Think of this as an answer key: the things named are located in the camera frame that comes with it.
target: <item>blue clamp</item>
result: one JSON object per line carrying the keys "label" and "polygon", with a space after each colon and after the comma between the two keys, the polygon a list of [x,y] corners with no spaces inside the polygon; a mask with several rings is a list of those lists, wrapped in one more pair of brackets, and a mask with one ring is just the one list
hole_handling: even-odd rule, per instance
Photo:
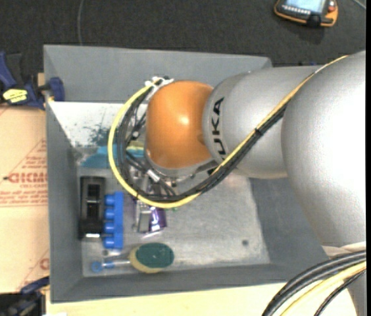
{"label": "blue clamp", "polygon": [[43,278],[40,278],[39,280],[33,281],[27,284],[26,286],[24,286],[22,289],[20,289],[20,293],[22,295],[33,294],[36,290],[39,290],[48,285],[49,285],[49,276],[45,276]]}
{"label": "blue clamp", "polygon": [[10,105],[27,105],[45,110],[45,98],[41,90],[51,90],[55,101],[64,101],[64,86],[58,77],[51,78],[44,86],[34,86],[32,80],[27,81],[24,85],[18,86],[17,81],[11,74],[7,63],[6,54],[0,52],[0,81],[4,84],[3,98]]}
{"label": "blue clamp", "polygon": [[105,196],[103,245],[109,249],[122,249],[124,193],[116,191]]}

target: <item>yellow cable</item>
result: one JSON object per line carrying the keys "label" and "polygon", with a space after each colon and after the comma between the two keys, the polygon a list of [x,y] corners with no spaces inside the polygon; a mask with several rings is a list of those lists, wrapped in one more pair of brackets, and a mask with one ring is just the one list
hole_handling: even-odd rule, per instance
{"label": "yellow cable", "polygon": [[340,285],[342,280],[345,280],[353,275],[356,275],[367,268],[367,262],[361,262],[358,265],[353,265],[338,274],[319,282],[317,285],[313,286],[310,290],[306,291],[298,299],[296,299],[291,305],[289,305],[280,316],[291,315],[292,311],[295,311],[300,305],[304,304],[307,300],[323,294],[327,289],[332,286]]}
{"label": "yellow cable", "polygon": [[188,197],[186,197],[182,200],[175,201],[175,202],[172,202],[172,203],[161,203],[161,202],[149,200],[146,197],[143,197],[140,194],[138,194],[138,192],[135,189],[133,189],[125,181],[125,179],[119,173],[119,171],[118,171],[118,169],[115,165],[114,155],[112,153],[112,143],[114,141],[115,131],[116,131],[116,128],[118,126],[118,123],[120,122],[120,119],[122,118],[124,113],[130,108],[132,103],[137,98],[142,96],[145,92],[147,92],[149,90],[149,88],[151,88],[152,86],[154,86],[154,84],[151,84],[150,86],[145,86],[145,87],[141,88],[138,92],[136,92],[131,98],[129,98],[129,100],[127,100],[127,102],[121,107],[121,109],[119,110],[119,112],[115,116],[114,122],[112,123],[111,129],[109,131],[108,145],[107,145],[109,165],[111,166],[112,172],[114,173],[115,178],[117,179],[117,181],[132,196],[134,196],[138,200],[142,201],[143,203],[146,203],[147,205],[151,205],[151,206],[155,206],[155,207],[161,207],[161,208],[173,208],[173,207],[178,207],[178,206],[181,206],[181,205],[184,205],[184,204],[190,202],[191,200],[193,200],[197,196],[199,196],[200,193],[193,194],[192,196],[188,196]]}
{"label": "yellow cable", "polygon": [[[309,76],[307,76],[300,84],[298,84],[297,87],[295,87],[294,89],[292,89],[291,92],[288,93],[275,106],[275,108],[272,111],[270,111],[269,114],[262,119],[262,121],[259,123],[259,125],[257,125],[257,127],[254,130],[252,130],[249,133],[249,135],[240,144],[238,144],[238,146],[227,156],[227,158],[225,158],[225,160],[223,160],[223,162],[221,162],[221,164],[219,164],[215,168],[215,170],[212,172],[212,174],[218,172],[221,167],[223,167],[229,160],[231,160],[239,152],[239,150],[251,139],[251,137],[255,133],[255,131],[258,130],[268,120],[270,120],[284,105],[286,105],[286,103],[288,103],[290,101],[290,99],[301,89],[301,87],[308,80],[310,80],[315,74],[317,74],[318,72],[320,72],[323,68],[326,68],[327,66],[329,66],[332,63],[335,63],[335,62],[337,62],[337,61],[345,58],[346,56],[342,56],[342,57],[340,57],[340,58],[338,58],[338,59],[336,59],[336,60],[334,60],[334,61],[332,61],[332,62],[330,62],[330,63],[328,63],[328,64],[326,64],[324,66],[322,66],[321,68],[319,68],[318,70],[314,71],[312,74],[310,74]],[[139,98],[141,95],[143,95],[146,91],[148,91],[149,88],[151,88],[152,86],[154,86],[154,84],[150,84],[149,86],[145,86],[145,87],[141,88],[138,92],[136,92],[133,96],[131,96],[131,98],[129,98],[129,100],[127,100],[127,102],[122,106],[122,108],[117,113],[117,115],[116,115],[116,117],[114,119],[114,122],[112,123],[111,129],[110,129],[110,132],[109,132],[109,137],[108,137],[108,158],[109,158],[109,164],[111,166],[112,172],[114,173],[114,175],[115,175],[116,179],[118,180],[118,182],[120,183],[120,185],[128,193],[130,193],[132,196],[134,196],[138,200],[141,200],[143,203],[146,203],[147,205],[155,206],[155,207],[160,207],[160,208],[179,207],[179,206],[182,206],[182,205],[184,205],[186,203],[189,203],[191,200],[193,200],[196,197],[200,196],[201,192],[197,192],[196,194],[193,194],[191,196],[187,196],[184,199],[181,199],[181,200],[178,200],[178,201],[173,201],[172,203],[163,203],[163,202],[157,202],[157,201],[149,200],[146,197],[143,197],[140,194],[138,194],[138,192],[135,189],[133,189],[123,179],[122,175],[119,173],[119,171],[118,171],[118,169],[117,169],[117,167],[115,165],[114,155],[112,154],[112,143],[114,141],[115,131],[116,131],[116,128],[118,126],[118,123],[120,122],[120,119],[122,118],[122,116],[124,115],[124,113],[130,108],[131,104],[137,98]]]}

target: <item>blue connector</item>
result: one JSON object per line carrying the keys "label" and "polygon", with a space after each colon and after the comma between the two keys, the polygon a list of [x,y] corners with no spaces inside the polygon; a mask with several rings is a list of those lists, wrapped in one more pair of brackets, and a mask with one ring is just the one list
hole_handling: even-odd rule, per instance
{"label": "blue connector", "polygon": [[116,191],[105,196],[103,245],[109,249],[122,249],[124,193]]}

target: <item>black device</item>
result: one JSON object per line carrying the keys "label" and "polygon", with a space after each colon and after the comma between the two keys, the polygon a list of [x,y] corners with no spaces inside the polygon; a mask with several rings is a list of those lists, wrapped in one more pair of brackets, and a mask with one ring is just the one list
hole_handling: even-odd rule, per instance
{"label": "black device", "polygon": [[336,0],[278,0],[276,15],[311,27],[330,27],[337,20]]}
{"label": "black device", "polygon": [[98,238],[103,230],[105,178],[80,178],[79,238]]}

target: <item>orange handheld controller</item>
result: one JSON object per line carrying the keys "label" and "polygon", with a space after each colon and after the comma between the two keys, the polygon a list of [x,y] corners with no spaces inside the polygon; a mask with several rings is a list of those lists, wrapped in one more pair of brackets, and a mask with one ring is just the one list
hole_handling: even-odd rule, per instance
{"label": "orange handheld controller", "polygon": [[330,27],[337,20],[336,0],[278,0],[276,15],[311,27]]}

